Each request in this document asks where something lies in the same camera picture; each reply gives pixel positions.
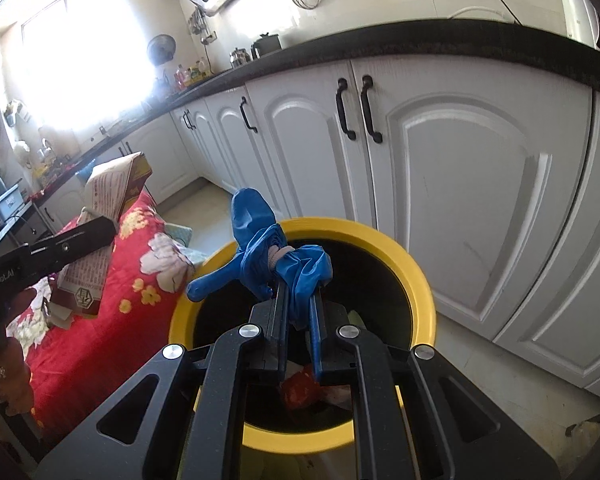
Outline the person left hand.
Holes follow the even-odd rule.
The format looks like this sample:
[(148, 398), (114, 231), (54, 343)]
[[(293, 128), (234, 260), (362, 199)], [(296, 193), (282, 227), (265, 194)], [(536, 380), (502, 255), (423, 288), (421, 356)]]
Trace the person left hand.
[(27, 414), (33, 408), (30, 377), (20, 342), (7, 337), (6, 346), (0, 349), (0, 404), (6, 405), (8, 416)]

